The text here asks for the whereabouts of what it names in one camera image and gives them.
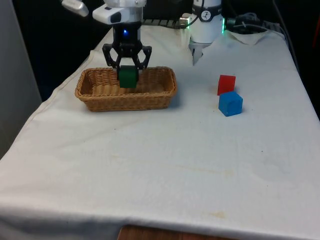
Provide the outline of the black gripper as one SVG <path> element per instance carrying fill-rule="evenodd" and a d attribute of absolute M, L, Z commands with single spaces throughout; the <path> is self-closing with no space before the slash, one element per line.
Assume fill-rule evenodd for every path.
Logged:
<path fill-rule="evenodd" d="M 113 25 L 113 43 L 105 43 L 102 47 L 105 61 L 109 67 L 112 67 L 116 71 L 118 80 L 120 80 L 123 47 L 132 48 L 132 60 L 134 63 L 134 74 L 136 76 L 139 75 L 139 71 L 148 67 L 152 47 L 142 45 L 141 26 L 141 21 L 123 22 Z M 111 50 L 117 53 L 116 60 L 112 58 Z M 139 53 L 141 51 L 144 54 L 144 60 L 142 62 L 139 59 Z"/>

